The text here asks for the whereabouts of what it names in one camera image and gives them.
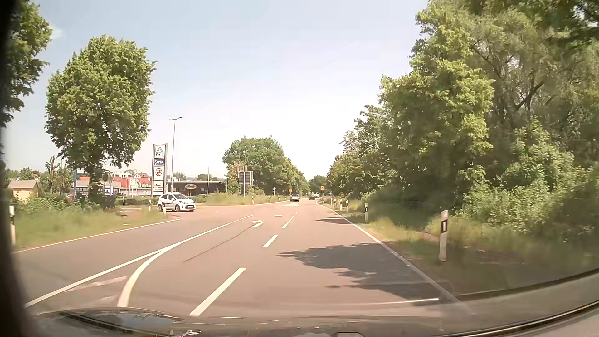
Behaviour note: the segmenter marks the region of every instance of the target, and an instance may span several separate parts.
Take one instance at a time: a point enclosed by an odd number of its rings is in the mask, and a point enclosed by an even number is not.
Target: windshield
[[[595,3],[18,0],[22,307],[428,336],[599,300]]]

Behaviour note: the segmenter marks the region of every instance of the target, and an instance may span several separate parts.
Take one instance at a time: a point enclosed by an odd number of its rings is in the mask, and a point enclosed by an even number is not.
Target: light pole
[[[177,120],[183,118],[183,116],[179,116],[177,118],[168,118],[173,120],[173,148],[171,149],[171,192],[173,191],[173,168],[175,161],[175,127],[177,126]]]

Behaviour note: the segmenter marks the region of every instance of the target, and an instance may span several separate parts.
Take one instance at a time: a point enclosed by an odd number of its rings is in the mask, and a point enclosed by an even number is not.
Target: dark storefront
[[[226,184],[220,181],[175,181],[173,182],[173,192],[180,192],[185,195],[206,194],[206,189],[210,188],[209,193],[226,192]],[[167,191],[171,190],[171,182],[167,182]]]

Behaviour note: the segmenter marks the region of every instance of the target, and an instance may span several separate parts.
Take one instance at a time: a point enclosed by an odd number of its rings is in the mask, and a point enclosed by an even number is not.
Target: white sign
[[[164,158],[164,145],[156,145],[154,158]]]
[[[153,196],[164,192],[165,176],[167,175],[167,144],[153,145],[152,150],[152,186]]]

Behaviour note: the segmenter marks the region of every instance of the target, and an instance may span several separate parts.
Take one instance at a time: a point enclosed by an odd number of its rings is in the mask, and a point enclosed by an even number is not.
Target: turn arrow
[[[250,228],[256,228],[258,226],[260,226],[261,224],[264,223],[264,221],[262,220],[256,220],[256,221],[252,221],[255,225],[251,226]]]

